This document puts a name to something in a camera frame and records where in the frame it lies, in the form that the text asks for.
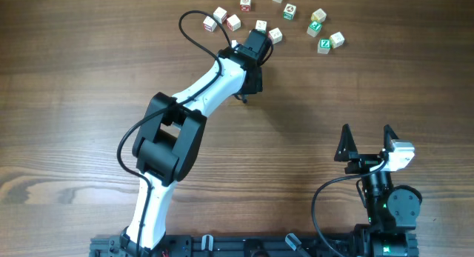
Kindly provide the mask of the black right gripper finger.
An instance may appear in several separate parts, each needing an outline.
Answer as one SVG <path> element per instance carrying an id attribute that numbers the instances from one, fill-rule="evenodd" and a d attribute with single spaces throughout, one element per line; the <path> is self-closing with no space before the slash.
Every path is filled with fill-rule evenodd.
<path id="1" fill-rule="evenodd" d="M 392 127 L 388 124 L 384 126 L 384 152 L 391 153 L 395 150 L 395 143 L 398 142 L 399 137 L 395 134 Z"/>
<path id="2" fill-rule="evenodd" d="M 334 156 L 335 161 L 352 161 L 358 159 L 358 150 L 349 124 L 341 129 L 341 138 Z"/>

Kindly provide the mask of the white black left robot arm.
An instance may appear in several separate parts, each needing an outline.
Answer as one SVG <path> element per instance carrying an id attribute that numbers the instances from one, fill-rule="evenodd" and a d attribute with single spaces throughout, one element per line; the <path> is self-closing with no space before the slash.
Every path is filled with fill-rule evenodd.
<path id="1" fill-rule="evenodd" d="M 164 238 L 173 191 L 197 159 L 208 117 L 230 96 L 244 101 L 261 92 L 261 67 L 272 51 L 272 39 L 251 30 L 243 44 L 215 54 L 213 66 L 187 89 L 155 94 L 144 118 L 127 131 L 126 138 L 136 134 L 132 154 L 140 180 L 133 220 L 121 235 L 129 253 L 148 256 Z"/>

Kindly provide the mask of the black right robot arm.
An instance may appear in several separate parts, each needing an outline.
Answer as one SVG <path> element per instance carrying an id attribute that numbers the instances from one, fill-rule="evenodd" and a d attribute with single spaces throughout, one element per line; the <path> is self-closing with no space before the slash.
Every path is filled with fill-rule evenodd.
<path id="1" fill-rule="evenodd" d="M 367 211 L 368 224 L 357 224 L 348 239 L 349 256 L 419 255 L 413 233 L 421 211 L 422 195 L 408 185 L 395 186 L 391 174 L 402 170 L 415 156 L 412 142 L 400 139 L 393 129 L 384 127 L 384 145 L 378 154 L 360 154 L 348 124 L 334 157 L 346 162 L 347 175 L 360 176 L 358 194 Z"/>

